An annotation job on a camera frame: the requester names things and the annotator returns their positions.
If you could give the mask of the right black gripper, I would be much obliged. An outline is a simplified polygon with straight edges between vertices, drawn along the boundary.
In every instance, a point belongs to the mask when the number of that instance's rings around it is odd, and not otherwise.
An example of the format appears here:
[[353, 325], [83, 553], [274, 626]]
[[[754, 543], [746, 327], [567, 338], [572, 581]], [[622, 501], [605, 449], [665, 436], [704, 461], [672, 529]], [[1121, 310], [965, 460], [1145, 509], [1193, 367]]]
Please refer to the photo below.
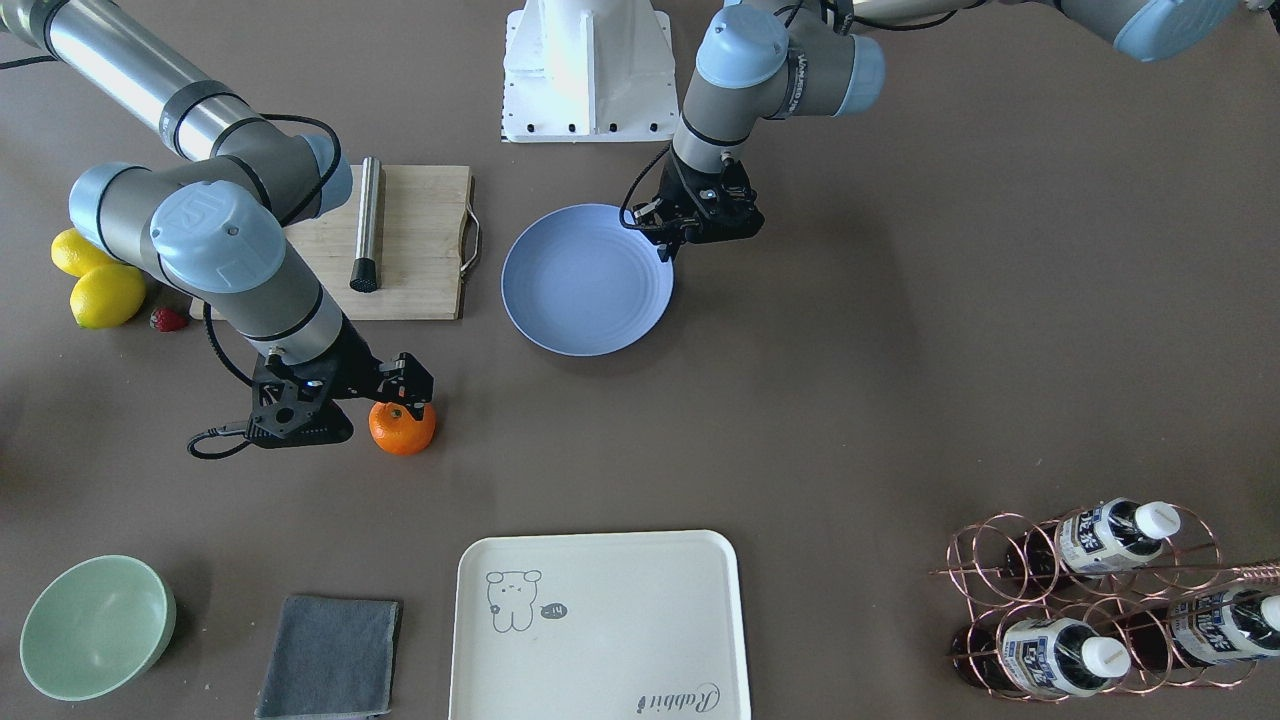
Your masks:
[[404, 420], [417, 425], [431, 421], [434, 384], [431, 373], [412, 354], [401, 352], [385, 363], [375, 357], [347, 318], [334, 343], [314, 360], [293, 366], [268, 364], [268, 398], [273, 402], [284, 398], [285, 387], [293, 386], [306, 401], [320, 396], [370, 398], [384, 411], [404, 406]]

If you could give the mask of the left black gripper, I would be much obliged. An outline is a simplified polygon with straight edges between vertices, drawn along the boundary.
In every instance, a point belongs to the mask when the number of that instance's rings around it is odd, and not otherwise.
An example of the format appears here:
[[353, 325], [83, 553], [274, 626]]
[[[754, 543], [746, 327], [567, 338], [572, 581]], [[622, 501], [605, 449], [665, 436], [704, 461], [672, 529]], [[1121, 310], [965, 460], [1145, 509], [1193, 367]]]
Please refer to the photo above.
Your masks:
[[713, 173], [680, 158], [664, 163], [650, 204], [650, 243], [660, 263], [671, 263], [686, 243], [714, 243], [755, 236], [764, 224], [756, 192], [742, 163], [724, 159]]

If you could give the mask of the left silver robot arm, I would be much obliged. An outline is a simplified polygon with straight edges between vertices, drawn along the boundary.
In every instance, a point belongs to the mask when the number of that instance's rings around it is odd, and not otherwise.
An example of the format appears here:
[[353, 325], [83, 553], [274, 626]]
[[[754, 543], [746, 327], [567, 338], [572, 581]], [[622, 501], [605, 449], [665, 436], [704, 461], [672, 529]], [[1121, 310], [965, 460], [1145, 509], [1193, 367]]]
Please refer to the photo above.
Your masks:
[[618, 223], [667, 270], [681, 249], [748, 240], [765, 218], [742, 163], [762, 120], [850, 117], [881, 96], [878, 35], [923, 35], [987, 1], [726, 1], [710, 18], [678, 111], [654, 159], [655, 193]]

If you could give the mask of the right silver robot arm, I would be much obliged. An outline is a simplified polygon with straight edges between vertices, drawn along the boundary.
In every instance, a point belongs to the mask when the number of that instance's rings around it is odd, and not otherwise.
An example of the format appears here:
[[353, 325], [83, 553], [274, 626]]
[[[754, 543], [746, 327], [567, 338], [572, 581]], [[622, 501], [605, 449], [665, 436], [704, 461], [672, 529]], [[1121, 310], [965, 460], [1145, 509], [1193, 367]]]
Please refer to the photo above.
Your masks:
[[78, 70], [184, 159], [105, 163], [73, 184], [69, 217], [95, 247], [204, 302], [259, 354], [251, 421], [284, 436], [338, 398], [421, 416], [433, 377], [372, 356], [285, 229], [342, 206], [352, 170], [335, 132], [291, 136], [113, 1], [5, 1], [3, 29]]

